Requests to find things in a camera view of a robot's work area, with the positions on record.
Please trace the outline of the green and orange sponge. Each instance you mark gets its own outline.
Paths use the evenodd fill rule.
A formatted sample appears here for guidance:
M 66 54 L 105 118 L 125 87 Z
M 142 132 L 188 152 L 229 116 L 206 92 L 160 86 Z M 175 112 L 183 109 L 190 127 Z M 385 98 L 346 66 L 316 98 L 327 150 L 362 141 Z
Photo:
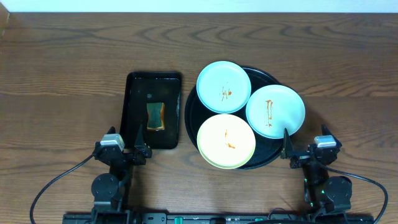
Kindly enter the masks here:
M 147 104 L 147 130 L 160 131 L 165 129 L 165 104 L 163 102 Z

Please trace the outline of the light blue plate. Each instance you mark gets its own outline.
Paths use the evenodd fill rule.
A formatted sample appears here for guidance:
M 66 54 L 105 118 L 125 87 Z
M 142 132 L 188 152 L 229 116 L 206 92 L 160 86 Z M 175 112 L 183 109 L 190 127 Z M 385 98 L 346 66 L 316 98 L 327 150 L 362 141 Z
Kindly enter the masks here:
M 299 94 L 283 85 L 256 90 L 246 104 L 246 118 L 252 129 L 269 139 L 282 139 L 284 131 L 296 133 L 305 120 L 305 105 Z
M 202 104 L 215 113 L 234 113 L 251 96 L 251 81 L 239 65 L 217 61 L 207 65 L 197 78 L 197 95 Z

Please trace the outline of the yellow plate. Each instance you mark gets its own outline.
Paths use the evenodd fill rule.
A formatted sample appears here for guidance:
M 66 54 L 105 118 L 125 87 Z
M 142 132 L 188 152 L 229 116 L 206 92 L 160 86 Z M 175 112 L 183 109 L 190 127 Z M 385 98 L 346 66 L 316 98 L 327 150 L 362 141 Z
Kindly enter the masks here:
M 200 126 L 197 146 L 202 157 L 211 165 L 235 169 L 252 158 L 256 138 L 243 119 L 231 114 L 218 114 Z

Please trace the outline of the light blue plate top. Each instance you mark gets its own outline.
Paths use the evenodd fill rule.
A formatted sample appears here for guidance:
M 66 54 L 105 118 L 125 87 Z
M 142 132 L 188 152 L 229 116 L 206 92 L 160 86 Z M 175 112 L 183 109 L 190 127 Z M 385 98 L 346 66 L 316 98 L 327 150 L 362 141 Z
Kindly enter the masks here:
M 207 65 L 197 78 L 197 95 L 202 104 L 215 113 L 234 113 L 251 96 L 251 81 L 239 65 L 217 61 Z

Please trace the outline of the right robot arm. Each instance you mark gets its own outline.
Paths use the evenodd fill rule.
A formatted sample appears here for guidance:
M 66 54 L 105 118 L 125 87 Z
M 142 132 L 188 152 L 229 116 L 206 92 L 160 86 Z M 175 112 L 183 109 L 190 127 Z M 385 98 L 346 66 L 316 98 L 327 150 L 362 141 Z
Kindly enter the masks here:
M 352 182 L 347 177 L 330 177 L 327 166 L 337 159 L 342 144 L 323 124 L 322 135 L 316 136 L 306 151 L 296 151 L 288 131 L 284 130 L 281 159 L 290 160 L 290 168 L 302 169 L 305 177 L 305 201 L 314 215 L 341 213 L 351 208 Z

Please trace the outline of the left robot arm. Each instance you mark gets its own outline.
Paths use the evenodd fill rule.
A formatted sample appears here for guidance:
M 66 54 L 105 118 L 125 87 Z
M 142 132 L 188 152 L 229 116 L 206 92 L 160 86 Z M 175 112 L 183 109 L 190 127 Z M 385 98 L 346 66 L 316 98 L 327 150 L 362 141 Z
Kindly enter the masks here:
M 146 143 L 140 126 L 134 147 L 125 152 L 125 143 L 114 127 L 95 143 L 94 158 L 109 166 L 109 172 L 96 177 L 91 185 L 95 198 L 94 209 L 99 212 L 121 212 L 127 208 L 134 166 L 141 166 L 152 157 L 152 149 Z

